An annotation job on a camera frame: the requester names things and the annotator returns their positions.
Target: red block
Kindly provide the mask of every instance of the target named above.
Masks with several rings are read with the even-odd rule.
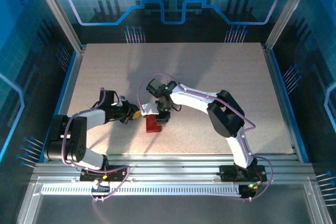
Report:
[[[153,133],[153,132],[161,132],[162,126],[157,125],[155,121],[155,115],[149,115],[146,117],[146,132]]]

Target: blue light strip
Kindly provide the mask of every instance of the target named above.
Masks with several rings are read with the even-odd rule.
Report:
[[[63,86],[62,86],[61,93],[60,93],[59,98],[58,98],[58,102],[57,102],[57,105],[56,105],[56,108],[55,108],[55,111],[54,111],[54,115],[58,115],[59,110],[61,108],[62,101],[63,101],[64,95],[65,95],[65,90],[67,89],[68,82],[69,82],[69,79],[70,79],[70,74],[71,74],[72,68],[73,68],[74,63],[75,63],[76,55],[77,55],[77,53],[76,53],[76,51],[74,51],[74,53],[72,54],[72,57],[71,57],[71,62],[70,62],[70,65],[68,67],[67,74],[66,74],[65,79],[64,79],[64,83],[63,83]],[[47,132],[45,143],[46,143],[46,140],[47,140],[47,137],[48,137],[48,134],[49,134],[49,130],[50,130],[50,126],[49,126],[49,129],[48,129],[48,132]],[[38,160],[38,163],[43,163],[44,162],[44,147],[45,147],[45,144],[43,145],[43,148],[42,148],[42,151],[41,151],[41,156]]]
[[[14,131],[16,129],[16,126],[17,126],[17,123],[19,122],[20,118],[21,118],[21,115],[22,115],[22,112],[23,112],[23,109],[25,108],[25,102],[24,102],[24,98],[23,98],[23,93],[22,93],[22,90],[19,86],[17,86],[16,84],[14,84],[13,82],[11,82],[7,77],[5,77],[2,73],[0,73],[0,79],[2,79],[4,82],[6,82],[12,89],[14,89],[18,95],[19,95],[19,98],[20,98],[20,109],[19,111],[17,112],[16,114],[16,117],[15,117],[15,120],[13,122],[13,125],[12,127],[10,128],[10,131],[7,135],[7,138],[6,138],[6,141],[4,143],[4,146],[2,147],[1,149],[1,152],[0,152],[0,163],[2,161],[2,159],[4,158],[4,155],[5,155],[5,152],[8,148],[8,145],[10,143],[10,140],[12,139],[12,136],[14,134]]]
[[[293,129],[294,134],[296,136],[296,141],[297,141],[298,146],[299,146],[299,150],[297,150],[297,151],[299,151],[301,153],[302,161],[304,163],[309,163],[308,155],[307,155],[307,152],[306,152],[306,148],[304,147],[304,144],[303,144],[303,140],[302,140],[302,137],[301,137],[301,134],[300,134],[299,126],[298,126],[298,124],[295,120],[294,112],[293,112],[292,106],[290,104],[290,100],[289,100],[288,94],[286,92],[285,84],[283,83],[283,79],[281,77],[281,72],[280,72],[280,69],[279,69],[279,66],[278,66],[278,62],[275,58],[275,54],[274,54],[273,50],[271,50],[270,55],[272,57],[273,66],[274,66],[275,71],[276,71],[276,75],[277,75],[276,78],[279,79],[281,92],[283,93],[283,97],[285,98],[285,103],[286,104],[284,104],[284,106],[287,107],[288,114],[289,114],[289,117],[290,117],[290,120],[291,120],[291,122],[288,122],[288,123],[290,123],[289,127],[291,127]]]
[[[140,5],[133,5],[131,6],[116,22],[101,22],[101,23],[84,23],[82,22],[81,18],[79,17],[79,14],[75,8],[75,5],[72,0],[68,0],[69,4],[76,16],[76,19],[79,24],[82,26],[117,26],[119,25],[133,10],[135,9],[144,9],[145,4],[159,4],[160,10],[161,10],[161,22],[165,25],[181,25],[185,22],[185,15],[186,15],[186,5],[188,3],[201,3],[202,8],[210,8],[213,9],[223,20],[225,20],[229,25],[265,25],[268,23],[269,19],[271,18],[271,15],[278,3],[278,0],[274,0],[272,7],[270,8],[268,15],[266,17],[266,20],[264,22],[233,22],[230,21],[223,13],[222,11],[216,6],[216,5],[207,5],[206,0],[185,0],[182,5],[182,19],[181,21],[166,21],[164,17],[164,5],[161,0],[141,0]]]
[[[334,128],[334,131],[336,132],[336,122],[335,122],[335,118],[333,117],[331,110],[328,106],[329,100],[330,100],[330,93],[336,88],[336,82],[334,84],[332,84],[331,86],[329,86],[327,88],[327,92],[325,93],[325,99],[324,99],[324,108],[326,109],[326,112],[328,114],[329,120],[332,124],[332,127]]]

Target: enclosure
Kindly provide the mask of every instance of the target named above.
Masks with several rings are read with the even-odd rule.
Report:
[[[335,221],[336,0],[0,3],[1,223]],[[238,187],[217,174],[231,148],[188,106],[160,133],[142,116],[88,131],[87,148],[130,166],[104,202],[80,170],[44,158],[54,115],[92,107],[101,87],[140,106],[141,80],[163,72],[229,91],[256,124],[249,147],[270,160],[258,160],[268,178],[274,171],[262,197],[221,197]],[[145,87],[140,98],[154,101]]]

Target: glass panel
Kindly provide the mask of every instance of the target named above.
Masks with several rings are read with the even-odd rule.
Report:
[[[12,223],[73,49],[45,0],[0,0],[0,5],[0,206],[1,220]]]
[[[301,0],[274,53],[284,79],[293,77],[285,81],[285,86],[292,85],[287,91],[308,157],[317,174],[330,170],[334,176],[336,0]],[[335,208],[329,210],[335,218]]]
[[[287,0],[59,1],[86,44],[265,42]]]

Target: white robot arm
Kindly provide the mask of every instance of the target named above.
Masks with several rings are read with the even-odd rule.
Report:
[[[227,140],[234,156],[235,165],[248,169],[253,163],[254,159],[248,155],[250,152],[249,146],[247,145],[248,149],[246,149],[241,140],[240,133],[244,130],[244,121],[228,108],[223,111],[222,108],[224,106],[213,98],[217,97],[224,100],[241,114],[244,114],[227,91],[208,93],[188,88],[183,84],[177,85],[174,81],[164,85],[156,79],[153,79],[148,84],[147,90],[159,100],[155,103],[144,104],[142,106],[143,116],[155,114],[156,122],[160,125],[168,122],[170,109],[174,108],[174,105],[185,105],[203,111],[209,115],[215,131]]]

